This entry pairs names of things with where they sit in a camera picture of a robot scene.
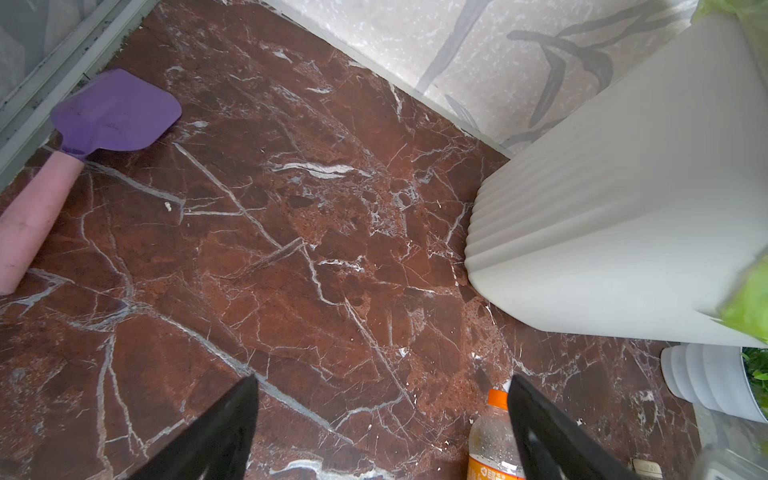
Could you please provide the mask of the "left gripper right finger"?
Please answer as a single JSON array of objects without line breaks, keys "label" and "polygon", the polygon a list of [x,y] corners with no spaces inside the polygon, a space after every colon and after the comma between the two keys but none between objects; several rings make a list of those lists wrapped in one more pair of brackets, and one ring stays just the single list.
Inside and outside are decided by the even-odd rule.
[{"label": "left gripper right finger", "polygon": [[511,377],[510,422],[528,479],[636,479],[524,376]]}]

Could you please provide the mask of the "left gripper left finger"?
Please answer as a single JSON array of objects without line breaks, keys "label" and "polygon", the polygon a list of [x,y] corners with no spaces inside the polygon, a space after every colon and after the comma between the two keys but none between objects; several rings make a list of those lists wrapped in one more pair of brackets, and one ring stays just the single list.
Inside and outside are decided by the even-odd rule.
[{"label": "left gripper left finger", "polygon": [[244,377],[131,477],[244,478],[258,409],[258,381]]}]

